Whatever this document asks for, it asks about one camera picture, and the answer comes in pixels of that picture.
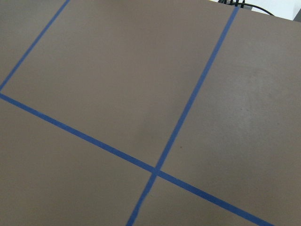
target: electrical cord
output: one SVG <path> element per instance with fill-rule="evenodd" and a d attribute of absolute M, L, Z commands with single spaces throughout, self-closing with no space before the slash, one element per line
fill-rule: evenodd
<path fill-rule="evenodd" d="M 256 5 L 248 4 L 248 3 L 230 3 L 228 5 L 230 5 L 230 6 L 233 6 L 233 5 L 251 6 L 251 7 L 254 7 L 254 8 L 258 8 L 258 9 L 266 12 L 267 14 L 270 14 L 271 16 L 275 16 L 272 13 L 270 13 L 269 11 L 265 10 L 264 8 L 261 8 L 261 7 L 256 6 Z"/>

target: blue tape line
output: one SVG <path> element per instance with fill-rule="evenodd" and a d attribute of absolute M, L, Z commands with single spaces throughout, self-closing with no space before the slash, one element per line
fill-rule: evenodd
<path fill-rule="evenodd" d="M 160 169 L 161 169 L 161 167 L 162 167 L 162 165 L 163 165 L 163 163 L 164 163 L 164 161 L 165 161 L 165 159 L 166 159 L 166 157 L 167 157 L 167 155 L 168 155 L 168 153 L 169 153 L 169 151 L 170 151 L 170 149 L 171 149 L 171 147 L 172 147 L 172 145 L 173 145 L 173 143 L 174 143 L 174 141 L 175 141 L 175 139 L 176 139 L 176 137 L 177 137 L 177 135 L 178 135 L 178 133 L 179 133 L 179 131 L 180 131 L 180 129 L 181 129 L 188 113 L 189 113 L 189 111 L 190 111 L 190 109 L 191 109 L 191 107 L 192 107 L 193 102 L 195 101 L 195 99 L 197 97 L 197 94 L 198 94 L 202 84 L 204 83 L 204 80 L 205 80 L 205 78 L 206 78 L 206 76 L 207 76 L 207 74 L 208 74 L 208 72 L 209 72 L 216 56 L 217 56 L 217 53 L 218 53 L 219 49 L 221 48 L 223 41 L 225 40 L 225 37 L 226 37 L 230 27 L 231 27 L 232 22 L 234 21 L 234 18 L 236 16 L 237 12 L 238 12 L 238 7 L 234 7 L 233 12 L 230 15 L 230 17 L 229 17 L 222 33 L 221 33 L 221 36 L 218 39 L 217 44 L 215 45 L 215 48 L 214 48 L 214 50 L 213 50 L 213 52 L 212 52 L 212 54 L 211 54 L 211 56 L 210 56 L 210 58 L 209 58 L 209 60 L 206 64 L 206 66 L 205 66 L 205 68 L 204 68 L 204 70 L 203 70 L 203 72 L 202 72 L 202 74 L 201 74 L 201 76 L 200 76 L 200 78 L 199 78 L 199 80 L 198 80 L 198 82 L 197 82 L 197 84 L 196 84 L 196 86 L 195 86 L 195 88 L 194 88 L 194 90 L 193 90 L 193 92 L 192 92 L 192 94 L 191 94 L 191 96 L 190 96 L 190 98 L 189 98 L 189 100 L 188 100 L 188 102 L 187 102 L 187 104 L 186 104 L 186 106 L 185 106 L 185 108 L 184 108 L 184 110 L 183 110 L 183 112 L 182 112 L 182 114 L 181 114 L 181 116 L 180 116 L 180 118 L 179 118 L 179 120 L 178 120 L 178 122 L 177 122 L 177 124 L 176 124 L 176 126 L 175 126 L 175 128 L 174 128 L 167 144 L 166 144 L 166 146 L 165 146 L 165 148 L 164 148 L 164 150 L 163 150 L 163 153 L 159 158 L 159 161 L 158 161 L 158 163 L 157 163 L 157 165 L 154 169 L 154 172 L 152 173 L 152 175 L 151 175 L 149 181 L 147 182 L 147 184 L 146 184 L 146 186 L 145 186 L 145 188 L 144 188 L 144 190 L 143 190 L 136 206 L 134 207 L 134 210 L 133 210 L 133 212 L 132 212 L 132 214 L 131 214 L 128 222 L 127 222 L 127 226 L 132 226 L 134 224 L 134 222 L 135 222 L 135 220 L 138 216 L 139 210 L 141 208 L 141 205 L 142 205 L 144 199 L 146 198 L 147 194 L 151 190 L 151 188 L 152 188 L 152 186 L 153 186 L 153 184 L 156 180 L 156 177 L 157 177 L 157 175 L 158 175 L 158 173 L 159 173 L 159 171 L 160 171 Z"/>
<path fill-rule="evenodd" d="M 43 119 L 43 120 L 45 120 L 45 121 L 47 121 L 47 122 L 49 122 L 49 123 L 51 123 L 51 124 L 53 124 L 53 125 L 61 128 L 61 129 L 69 132 L 69 133 L 72 133 L 73 135 L 76 135 L 77 137 L 79 137 L 79 138 L 81 138 L 83 140 L 86 140 L 89 143 L 94 144 L 97 147 L 100 147 L 100 148 L 102 148 L 102 149 L 104 149 L 104 150 L 106 150 L 106 151 L 108 151 L 108 152 L 110 152 L 110 153 L 112 153 L 112 154 L 114 154 L 114 155 L 116 155 L 116 156 L 124 159 L 124 160 L 127 160 L 130 163 L 132 163 L 132 164 L 134 164 L 134 165 L 136 165 L 136 166 L 138 166 L 138 167 L 140 167 L 142 169 L 147 170 L 148 172 L 153 172 L 154 171 L 154 167 L 152 167 L 152 166 L 144 163 L 143 161 L 140 161 L 140 160 L 138 160 L 138 159 L 136 159 L 136 158 L 134 158 L 134 157 L 132 157 L 132 156 L 130 156 L 130 155 L 128 155 L 128 154 L 120 151 L 120 150 L 117 150 L 116 148 L 113 148 L 113 147 L 111 147 L 111 146 L 109 146 L 109 145 L 107 145 L 107 144 L 105 144 L 105 143 L 103 143 L 103 142 L 101 142 L 101 141 L 93 138 L 93 137 L 90 137 L 90 136 L 88 136 L 88 135 L 86 135 L 86 134 L 84 134 L 84 133 L 82 133 L 82 132 L 80 132 L 80 131 L 72 128 L 72 127 L 70 127 L 70 126 L 67 126 L 67 125 L 59 122 L 58 120 L 55 120 L 55 119 L 53 119 L 53 118 L 51 118 L 51 117 L 49 117 L 49 116 L 47 116 L 47 115 L 45 115 L 45 114 L 43 114 L 41 112 L 38 112 L 37 110 L 34 110 L 31 107 L 28 107 L 28 106 L 26 106 L 26 105 L 24 105 L 24 104 L 22 104 L 22 103 L 20 103 L 20 102 L 18 102 L 16 100 L 10 98 L 10 97 L 8 97 L 8 96 L 6 96 L 4 94 L 0 93 L 0 98 L 2 100 L 5 100 L 5 101 L 11 103 L 14 106 L 17 106 L 17 107 L 19 107 L 19 108 L 21 108 L 21 109 L 23 109 L 23 110 L 25 110 L 25 111 L 33 114 L 33 115 L 39 117 L 40 119 Z"/>
<path fill-rule="evenodd" d="M 66 0 L 64 2 L 64 4 L 59 8 L 59 10 L 56 12 L 56 14 L 48 22 L 48 24 L 46 25 L 46 27 L 41 31 L 41 33 L 37 36 L 37 38 L 29 46 L 29 48 L 23 54 L 23 56 L 21 57 L 21 59 L 18 61 L 18 63 L 14 66 L 14 68 L 11 70 L 11 72 L 8 74 L 8 76 L 5 78 L 5 80 L 0 85 L 0 91 L 4 88 L 4 86 L 8 83 L 8 81 L 11 79 L 11 77 L 15 74 L 15 72 L 20 67 L 20 65 L 23 63 L 23 61 L 26 59 L 26 57 L 28 56 L 28 54 L 30 54 L 30 52 L 32 51 L 32 49 L 39 42 L 39 40 L 42 38 L 42 36 L 45 34 L 45 32 L 48 30 L 48 28 L 51 26 L 51 24 L 55 21 L 55 19 L 60 15 L 60 13 L 65 8 L 65 6 L 69 3 L 69 1 L 70 0 Z"/>
<path fill-rule="evenodd" d="M 245 212 L 245 211 L 241 210 L 240 208 L 237 208 L 221 199 L 218 199 L 218 198 L 214 197 L 213 195 L 210 195 L 192 185 L 189 185 L 189 184 L 185 183 L 184 181 L 181 181 L 165 172 L 160 171 L 158 173 L 158 176 L 173 183 L 174 185 L 177 185 L 177 186 L 185 189 L 186 191 L 196 194 L 197 196 L 199 196 L 203 199 L 206 199 L 207 201 L 212 202 L 215 205 L 218 205 L 219 207 L 222 207 L 238 216 L 241 216 L 242 218 L 249 220 L 259 226 L 273 226 L 272 224 L 254 216 L 248 212 Z"/>

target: black cable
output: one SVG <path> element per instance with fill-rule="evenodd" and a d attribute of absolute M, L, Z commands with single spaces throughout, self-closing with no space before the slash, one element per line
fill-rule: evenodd
<path fill-rule="evenodd" d="M 270 13 L 269 11 L 267 11 L 267 10 L 265 10 L 265 9 L 259 7 L 259 6 L 251 5 L 251 4 L 248 4 L 248 3 L 230 3 L 230 4 L 228 4 L 228 5 L 230 5 L 230 6 L 232 6 L 232 5 L 245 5 L 245 6 L 251 6 L 251 7 L 254 7 L 254 8 L 258 8 L 258 9 L 260 9 L 260 10 L 266 12 L 267 14 L 270 14 L 271 16 L 274 16 L 274 15 L 273 15 L 272 13 Z"/>
<path fill-rule="evenodd" d="M 241 8 L 243 8 L 244 7 L 244 5 L 245 5 L 245 0 L 243 0 L 243 4 L 241 4 Z"/>

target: tape strip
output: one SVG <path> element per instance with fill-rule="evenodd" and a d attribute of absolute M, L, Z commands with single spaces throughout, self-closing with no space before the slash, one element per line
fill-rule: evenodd
<path fill-rule="evenodd" d="M 72 133 L 73 135 L 76 135 L 77 137 L 79 137 L 83 140 L 86 140 L 89 143 L 94 144 L 95 146 L 98 146 L 98 147 L 100 147 L 100 148 L 102 148 L 102 149 L 104 149 L 104 150 L 106 150 L 106 151 L 108 151 L 108 152 L 124 159 L 124 160 L 127 160 L 127 161 L 131 162 L 132 164 L 134 164 L 134 165 L 136 165 L 136 166 L 138 166 L 142 169 L 147 170 L 148 172 L 153 172 L 153 170 L 154 170 L 154 167 L 144 163 L 143 161 L 140 161 L 140 160 L 138 160 L 138 159 L 136 159 L 136 158 L 120 151 L 120 150 L 117 150 L 116 148 L 113 148 L 113 147 L 111 147 L 111 146 L 109 146 L 109 145 L 93 138 L 93 137 L 88 136 L 87 134 L 84 134 L 84 133 L 82 133 L 82 132 L 80 132 L 80 131 L 78 131 L 78 130 L 70 127 L 70 126 L 67 126 L 66 124 L 63 124 L 58 120 L 55 120 L 55 119 L 53 119 L 53 118 L 51 118 L 51 117 L 49 117 L 49 116 L 47 116 L 47 115 L 45 115 L 41 112 L 38 112 L 37 110 L 34 110 L 31 107 L 28 107 L 28 106 L 26 106 L 26 105 L 24 105 L 24 104 L 22 104 L 22 103 L 20 103 L 16 100 L 10 98 L 10 97 L 8 97 L 4 94 L 0 93 L 0 98 L 2 100 L 5 100 L 5 101 L 11 103 L 14 106 L 17 106 L 17 107 L 33 114 L 33 115 L 39 117 L 40 119 L 43 119 L 43 120 L 45 120 L 45 121 L 61 128 L 61 129 L 69 132 L 69 133 Z"/>
<path fill-rule="evenodd" d="M 184 181 L 181 181 L 181 180 L 179 180 L 179 179 L 177 179 L 177 178 L 175 178 L 175 177 L 173 177 L 173 176 L 171 176 L 171 175 L 169 175 L 165 172 L 160 171 L 158 173 L 158 176 L 165 179 L 165 180 L 167 180 L 167 181 L 169 181 L 169 182 L 171 182 L 171 183 L 173 183 L 174 185 L 177 185 L 177 186 L 185 189 L 186 191 L 189 191 L 189 192 L 191 192 L 191 193 L 193 193 L 193 194 L 195 194 L 195 195 L 197 195 L 197 196 L 199 196 L 203 199 L 206 199 L 207 201 L 212 202 L 213 204 L 218 205 L 219 207 L 222 207 L 222 208 L 224 208 L 224 209 L 226 209 L 226 210 L 228 210 L 228 211 L 230 211 L 230 212 L 232 212 L 232 213 L 234 213 L 238 216 L 241 216 L 242 218 L 244 218 L 246 220 L 249 220 L 249 221 L 251 221 L 251 222 L 253 222 L 253 223 L 255 223 L 259 226 L 273 226 L 272 224 L 270 224 L 270 223 L 268 223 L 268 222 L 266 222 L 266 221 L 264 221 L 264 220 L 262 220 L 262 219 L 260 219 L 256 216 L 254 216 L 254 215 L 252 215 L 252 214 L 250 214 L 246 211 L 243 211 L 240 208 L 237 208 L 237 207 L 235 207 L 235 206 L 233 206 L 233 205 L 231 205 L 231 204 L 229 204 L 229 203 L 227 203 L 227 202 L 225 202 L 225 201 L 223 201 L 219 198 L 216 198 L 213 195 L 210 195 L 210 194 L 208 194 L 208 193 L 206 193 L 206 192 L 204 192 L 204 191 L 202 191 L 202 190 L 200 190 L 200 189 L 198 189 L 198 188 L 196 188 L 192 185 L 189 185 L 189 184 L 185 183 Z"/>
<path fill-rule="evenodd" d="M 13 77 L 15 72 L 18 70 L 20 65 L 23 63 L 23 61 L 26 59 L 28 54 L 32 51 L 32 49 L 36 46 L 36 44 L 39 42 L 39 40 L 43 37 L 45 32 L 48 30 L 48 28 L 53 24 L 55 19 L 60 15 L 62 10 L 66 7 L 66 5 L 69 3 L 70 0 L 66 0 L 64 4 L 59 8 L 59 10 L 56 12 L 56 14 L 51 18 L 51 20 L 48 22 L 48 24 L 45 26 L 45 28 L 40 32 L 40 34 L 36 37 L 36 39 L 33 41 L 33 43 L 29 46 L 29 48 L 26 50 L 26 52 L 23 54 L 21 59 L 18 61 L 18 63 L 14 66 L 14 68 L 11 70 L 11 72 L 8 74 L 8 76 L 5 78 L 5 80 L 0 85 L 0 91 L 4 88 L 4 86 L 8 83 L 8 81 Z"/>
<path fill-rule="evenodd" d="M 175 139 L 176 139 L 176 137 L 177 137 L 177 135 L 178 135 L 178 133 L 179 133 L 179 131 L 180 131 L 180 129 L 181 129 L 188 113 L 189 113 L 189 111 L 190 111 L 190 109 L 191 109 L 191 107 L 192 107 L 192 104 L 193 104 L 194 100 L 197 97 L 197 94 L 198 94 L 201 86 L 204 83 L 204 80 L 205 80 L 205 78 L 206 78 L 206 76 L 207 76 L 207 74 L 208 74 L 208 72 L 209 72 L 216 56 L 217 56 L 217 53 L 220 50 L 220 48 L 222 46 L 222 43 L 226 38 L 226 35 L 227 35 L 227 33 L 228 33 L 228 31 L 229 31 L 229 29 L 230 29 L 230 27 L 231 27 L 231 25 L 234 21 L 234 18 L 236 16 L 237 12 L 238 12 L 238 9 L 239 9 L 238 7 L 234 7 L 233 12 L 230 15 L 230 17 L 229 17 L 222 33 L 221 33 L 221 36 L 218 39 L 217 44 L 215 45 L 215 48 L 213 49 L 213 52 L 212 52 L 206 66 L 205 66 L 205 68 L 204 68 L 204 70 L 203 70 L 203 72 L 202 72 L 202 74 L 201 74 L 201 76 L 200 76 L 200 78 L 199 78 L 199 80 L 198 80 L 198 82 L 197 82 L 197 84 L 196 84 L 196 86 L 195 86 L 195 88 L 194 88 L 194 90 L 193 90 L 193 92 L 192 92 L 192 94 L 191 94 L 191 96 L 190 96 L 190 98 L 189 98 L 189 100 L 188 100 L 188 102 L 187 102 L 187 104 L 186 104 L 186 106 L 185 106 L 185 108 L 184 108 L 184 110 L 183 110 L 183 112 L 182 112 L 182 114 L 181 114 L 181 116 L 180 116 L 180 118 L 179 118 L 179 120 L 178 120 L 178 122 L 177 122 L 177 124 L 176 124 L 176 126 L 175 126 L 175 128 L 174 128 L 167 144 L 166 144 L 166 146 L 165 146 L 165 148 L 164 148 L 164 150 L 163 150 L 163 153 L 159 158 L 159 161 L 158 161 L 158 163 L 155 167 L 155 170 L 152 173 L 149 181 L 147 182 L 147 184 L 146 184 L 146 186 L 145 186 L 145 188 L 144 188 L 144 190 L 143 190 L 136 206 L 134 207 L 134 210 L 133 210 L 133 212 L 132 212 L 132 214 L 131 214 L 128 222 L 127 222 L 127 226 L 132 226 L 134 224 L 134 222 L 135 222 L 135 220 L 138 216 L 139 210 L 141 208 L 141 205 L 142 205 L 144 199 L 146 198 L 147 194 L 150 192 L 150 190 L 151 190 L 151 188 L 152 188 L 152 186 L 153 186 L 153 184 L 156 180 L 156 177 L 157 177 L 157 175 L 158 175 L 158 173 L 159 173 L 159 171 L 160 171 L 160 169 L 161 169 L 161 167 L 162 167 L 162 165 L 163 165 L 163 163 L 164 163 L 164 161 L 165 161 L 165 159 L 166 159 L 166 157 L 167 157 L 167 155 L 168 155 L 168 153 L 169 153 L 169 151 L 170 151 L 170 149 L 171 149 L 171 147 L 172 147 L 172 145 L 173 145 L 173 143 L 174 143 L 174 141 L 175 141 Z"/>

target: blue painter's tape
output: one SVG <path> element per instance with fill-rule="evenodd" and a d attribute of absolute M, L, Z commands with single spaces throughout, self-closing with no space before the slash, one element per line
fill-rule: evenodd
<path fill-rule="evenodd" d="M 253 222 L 253 223 L 255 223 L 259 226 L 273 226 L 272 224 L 270 224 L 270 223 L 268 223 L 268 222 L 266 222 L 266 221 L 264 221 L 264 220 L 262 220 L 262 219 L 260 219 L 256 216 L 254 216 L 254 215 L 252 215 L 252 214 L 250 214 L 246 211 L 243 211 L 240 208 L 237 208 L 237 207 L 235 207 L 235 206 L 233 206 L 233 205 L 231 205 L 231 204 L 229 204 L 229 203 L 227 203 L 227 202 L 225 202 L 225 201 L 223 201 L 219 198 L 216 198 L 213 195 L 210 195 L 210 194 L 208 194 L 208 193 L 206 193 L 206 192 L 204 192 L 204 191 L 202 191 L 202 190 L 200 190 L 200 189 L 198 189 L 198 188 L 196 188 L 192 185 L 189 185 L 189 184 L 185 183 L 184 181 L 181 181 L 181 180 L 179 180 L 179 179 L 177 179 L 177 178 L 175 178 L 175 177 L 173 177 L 173 176 L 171 176 L 171 175 L 169 175 L 165 172 L 160 171 L 158 173 L 158 176 L 165 179 L 165 180 L 167 180 L 167 181 L 169 181 L 169 182 L 171 182 L 171 183 L 173 183 L 173 184 L 175 184 L 175 185 L 177 185 L 177 186 L 179 186 L 179 187 L 181 187 L 181 188 L 183 188 L 183 189 L 185 189 L 185 190 L 187 190 L 187 191 L 189 191 L 189 192 L 191 192 L 191 193 L 193 193 L 193 194 L 196 194 L 197 196 L 199 196 L 203 199 L 206 199 L 209 202 L 214 203 L 215 205 L 218 205 L 219 207 L 222 207 L 222 208 L 224 208 L 224 209 L 226 209 L 226 210 L 228 210 L 228 211 L 230 211 L 230 212 L 232 212 L 232 213 L 234 213 L 238 216 L 241 216 L 242 218 L 244 218 L 246 220 L 249 220 L 249 221 L 251 221 L 251 222 Z"/>
<path fill-rule="evenodd" d="M 192 94 L 191 94 L 191 96 L 190 96 L 190 98 L 189 98 L 189 100 L 188 100 L 188 102 L 187 102 L 187 104 L 186 104 L 186 106 L 185 106 L 185 108 L 184 108 L 184 110 L 183 110 L 183 112 L 182 112 L 182 114 L 181 114 L 181 116 L 180 116 L 180 118 L 179 118 L 179 120 L 178 120 L 178 122 L 177 122 L 177 124 L 176 124 L 176 126 L 175 126 L 175 128 L 174 128 L 167 144 L 166 144 L 166 146 L 165 146 L 165 148 L 164 148 L 164 150 L 163 150 L 163 153 L 161 154 L 161 156 L 159 158 L 159 161 L 158 161 L 158 163 L 155 167 L 155 170 L 152 173 L 148 183 L 146 184 L 146 186 L 145 186 L 145 188 L 144 188 L 144 190 L 143 190 L 136 206 L 134 207 L 134 210 L 133 210 L 129 220 L 127 221 L 127 226 L 132 226 L 134 224 L 134 222 L 135 222 L 135 220 L 138 216 L 139 209 L 140 209 L 144 199 L 146 198 L 147 194 L 151 190 L 161 167 L 163 166 L 163 163 L 164 163 L 164 161 L 165 161 L 165 159 L 166 159 L 166 157 L 167 157 L 167 155 L 168 155 L 168 153 L 169 153 L 169 151 L 170 151 L 170 149 L 171 149 L 171 147 L 172 147 L 172 145 L 173 145 L 173 143 L 174 143 L 174 141 L 175 141 L 175 139 L 176 139 L 176 137 L 177 137 L 177 135 L 178 135 L 178 133 L 179 133 L 179 131 L 180 131 L 180 129 L 181 129 L 181 127 L 182 127 L 182 125 L 183 125 L 183 123 L 184 123 L 184 121 L 185 121 L 185 119 L 186 119 L 186 117 L 187 117 L 187 115 L 190 111 L 190 109 L 191 109 L 191 107 L 192 107 L 193 102 L 195 101 L 195 99 L 197 97 L 197 94 L 198 94 L 202 84 L 204 83 L 204 80 L 205 80 L 205 78 L 206 78 L 206 76 L 207 76 L 207 74 L 208 74 L 208 72 L 209 72 L 216 56 L 217 56 L 217 53 L 220 50 L 220 48 L 222 46 L 222 43 L 226 38 L 226 35 L 227 35 L 227 33 L 228 33 L 228 31 L 231 27 L 231 24 L 234 21 L 234 18 L 236 16 L 237 12 L 238 12 L 238 7 L 234 7 L 233 12 L 230 15 L 230 17 L 229 17 L 222 33 L 221 33 L 221 36 L 218 39 L 218 41 L 215 45 L 215 48 L 213 49 L 213 52 L 212 52 L 206 66 L 205 66 L 205 68 L 204 68 L 204 70 L 203 70 L 203 72 L 202 72 L 202 74 L 201 74 L 201 76 L 200 76 L 200 78 L 199 78 L 199 80 L 198 80 L 198 82 L 197 82 L 197 84 L 196 84 L 196 86 L 195 86 L 195 88 L 194 88 L 194 90 L 193 90 L 193 92 L 192 92 Z"/>
<path fill-rule="evenodd" d="M 41 112 L 38 112 L 37 110 L 34 110 L 31 107 L 28 107 L 28 106 L 26 106 L 26 105 L 24 105 L 24 104 L 22 104 L 22 103 L 20 103 L 16 100 L 10 98 L 10 97 L 8 97 L 4 94 L 0 93 L 0 98 L 2 100 L 5 100 L 5 101 L 13 104 L 14 106 L 17 106 L 17 107 L 19 107 L 19 108 L 21 108 L 21 109 L 37 116 L 37 117 L 39 117 L 39 118 L 41 118 L 41 119 L 43 119 L 43 120 L 59 127 L 59 128 L 61 128 L 63 130 L 69 132 L 69 133 L 72 133 L 73 135 L 76 135 L 77 137 L 79 137 L 83 140 L 86 140 L 89 143 L 94 144 L 95 146 L 98 146 L 98 147 L 100 147 L 100 148 L 102 148 L 102 149 L 104 149 L 104 150 L 106 150 L 106 151 L 108 151 L 108 152 L 124 159 L 124 160 L 127 160 L 127 161 L 131 162 L 132 164 L 134 164 L 136 166 L 139 166 L 142 169 L 147 170 L 148 172 L 153 172 L 153 170 L 154 170 L 154 167 L 144 163 L 143 161 L 140 161 L 140 160 L 138 160 L 138 159 L 136 159 L 136 158 L 120 151 L 120 150 L 117 150 L 116 148 L 113 148 L 113 147 L 111 147 L 111 146 L 109 146 L 109 145 L 93 138 L 93 137 L 90 137 L 90 136 L 88 136 L 88 135 L 86 135 L 86 134 L 70 127 L 70 126 L 67 126 L 67 125 L 63 124 L 62 122 L 59 122 L 58 120 L 55 120 L 55 119 L 53 119 L 53 118 L 51 118 L 51 117 L 49 117 L 49 116 L 47 116 L 47 115 L 45 115 Z"/>
<path fill-rule="evenodd" d="M 28 54 L 32 51 L 32 49 L 36 46 L 36 44 L 39 42 L 39 40 L 43 37 L 45 32 L 48 30 L 48 28 L 51 26 L 51 24 L 55 21 L 55 19 L 60 15 L 62 10 L 66 7 L 66 5 L 69 3 L 70 0 L 66 0 L 64 4 L 59 8 L 59 10 L 56 12 L 56 14 L 51 18 L 51 20 L 48 22 L 48 24 L 45 26 L 45 28 L 40 32 L 40 34 L 36 37 L 36 39 L 33 41 L 33 43 L 29 46 L 29 48 L 26 50 L 26 52 L 23 54 L 21 59 L 18 61 L 18 63 L 14 66 L 14 68 L 11 70 L 11 72 L 8 74 L 8 76 L 5 78 L 5 80 L 0 85 L 0 91 L 4 88 L 4 86 L 8 83 L 8 81 L 11 79 L 11 77 L 15 74 L 15 72 L 18 70 L 20 65 L 23 63 L 23 61 L 26 59 Z"/>

